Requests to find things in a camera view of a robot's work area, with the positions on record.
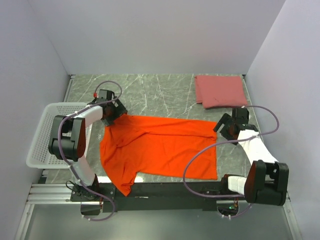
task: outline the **pink folded towel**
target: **pink folded towel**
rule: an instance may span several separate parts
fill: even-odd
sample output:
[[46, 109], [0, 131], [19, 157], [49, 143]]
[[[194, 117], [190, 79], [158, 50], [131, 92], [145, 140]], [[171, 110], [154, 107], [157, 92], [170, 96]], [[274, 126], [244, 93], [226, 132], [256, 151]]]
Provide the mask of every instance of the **pink folded towel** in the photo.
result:
[[196, 103], [205, 109], [248, 104], [240, 76], [197, 75], [194, 81]]

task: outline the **cloth fold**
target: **cloth fold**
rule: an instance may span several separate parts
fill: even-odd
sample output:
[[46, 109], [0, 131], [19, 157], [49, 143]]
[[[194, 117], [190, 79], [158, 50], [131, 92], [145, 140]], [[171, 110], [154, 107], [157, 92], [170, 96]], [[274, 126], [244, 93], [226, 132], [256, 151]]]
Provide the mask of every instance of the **cloth fold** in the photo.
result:
[[[216, 142], [215, 125], [211, 121], [124, 114], [105, 127], [100, 143], [102, 167], [125, 196], [137, 172], [182, 177], [191, 158]], [[216, 180], [216, 149], [200, 155], [186, 177]]]
[[196, 103], [205, 109], [248, 104], [240, 76], [197, 75], [194, 81]]

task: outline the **orange shirt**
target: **orange shirt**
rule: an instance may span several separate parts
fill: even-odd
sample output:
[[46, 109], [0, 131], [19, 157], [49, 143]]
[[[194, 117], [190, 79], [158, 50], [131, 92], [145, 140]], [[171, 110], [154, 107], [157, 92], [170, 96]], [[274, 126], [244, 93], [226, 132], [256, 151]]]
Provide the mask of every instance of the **orange shirt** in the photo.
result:
[[[216, 142], [215, 125], [212, 121], [124, 114], [105, 127], [101, 164], [125, 196], [137, 172], [181, 178], [191, 158]], [[216, 148], [201, 154], [186, 177], [216, 180]]]

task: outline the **gray wall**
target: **gray wall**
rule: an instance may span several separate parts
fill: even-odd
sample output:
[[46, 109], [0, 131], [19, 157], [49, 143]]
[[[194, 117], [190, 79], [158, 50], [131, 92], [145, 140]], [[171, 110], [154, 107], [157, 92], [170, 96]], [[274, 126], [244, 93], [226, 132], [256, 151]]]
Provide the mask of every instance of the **gray wall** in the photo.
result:
[[[277, 133], [265, 137], [290, 168], [289, 195], [306, 240], [319, 239], [320, 1], [286, 0], [246, 77], [254, 104], [272, 109]], [[262, 130], [275, 121], [258, 112]]]
[[69, 74], [246, 74], [285, 0], [29, 0]]
[[31, 183], [26, 165], [44, 107], [63, 100], [68, 75], [26, 0], [0, 1], [0, 235], [13, 239]]

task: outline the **floor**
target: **floor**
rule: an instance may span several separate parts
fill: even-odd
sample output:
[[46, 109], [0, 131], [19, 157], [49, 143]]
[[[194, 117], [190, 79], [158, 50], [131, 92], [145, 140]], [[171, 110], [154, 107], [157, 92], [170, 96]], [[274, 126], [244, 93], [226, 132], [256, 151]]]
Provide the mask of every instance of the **floor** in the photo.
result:
[[[230, 108], [204, 109], [196, 104], [195, 74], [102, 74], [75, 75], [69, 89], [67, 102], [85, 102], [93, 100], [96, 86], [105, 80], [119, 83], [123, 88], [120, 100], [131, 115], [160, 116], [169, 118], [198, 119], [217, 122], [224, 113], [231, 114]], [[251, 104], [246, 83], [242, 79], [243, 89], [248, 104]], [[116, 93], [116, 85], [111, 83], [101, 86]], [[258, 126], [252, 108], [250, 124]], [[91, 137], [86, 159], [90, 167], [99, 177], [100, 182], [110, 182], [100, 163], [99, 145], [104, 136], [104, 125], [101, 121], [92, 125]], [[225, 139], [218, 134], [218, 142]], [[233, 144], [217, 147], [218, 180], [224, 174], [247, 176], [250, 162], [242, 148]], [[64, 184], [72, 175], [68, 169], [51, 169], [48, 171], [46, 183]], [[181, 182], [179, 177], [166, 177], [138, 173], [136, 182]]]

